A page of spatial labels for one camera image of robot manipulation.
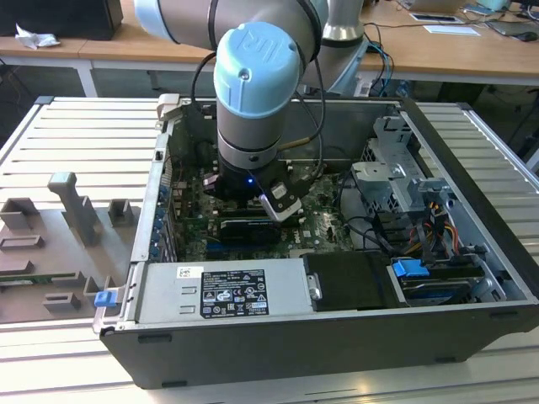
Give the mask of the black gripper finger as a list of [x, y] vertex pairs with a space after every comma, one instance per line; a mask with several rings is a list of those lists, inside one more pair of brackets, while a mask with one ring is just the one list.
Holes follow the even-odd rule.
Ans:
[[221, 197], [221, 175], [207, 174], [202, 180], [203, 192], [214, 198]]

